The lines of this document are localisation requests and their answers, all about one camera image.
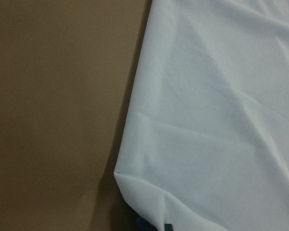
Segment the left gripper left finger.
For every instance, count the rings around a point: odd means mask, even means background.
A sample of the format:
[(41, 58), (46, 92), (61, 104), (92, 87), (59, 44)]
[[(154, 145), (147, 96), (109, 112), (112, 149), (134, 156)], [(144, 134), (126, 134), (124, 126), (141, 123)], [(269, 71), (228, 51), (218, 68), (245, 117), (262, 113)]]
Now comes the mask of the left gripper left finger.
[(157, 231), (157, 229), (144, 218), (138, 218), (137, 224), (142, 231)]

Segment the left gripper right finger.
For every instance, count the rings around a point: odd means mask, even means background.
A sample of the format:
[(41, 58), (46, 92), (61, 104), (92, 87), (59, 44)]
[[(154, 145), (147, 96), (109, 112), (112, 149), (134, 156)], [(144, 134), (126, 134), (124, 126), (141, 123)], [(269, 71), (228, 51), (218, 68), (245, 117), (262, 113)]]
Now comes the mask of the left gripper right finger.
[(173, 231), (173, 225), (170, 223), (164, 224), (164, 231)]

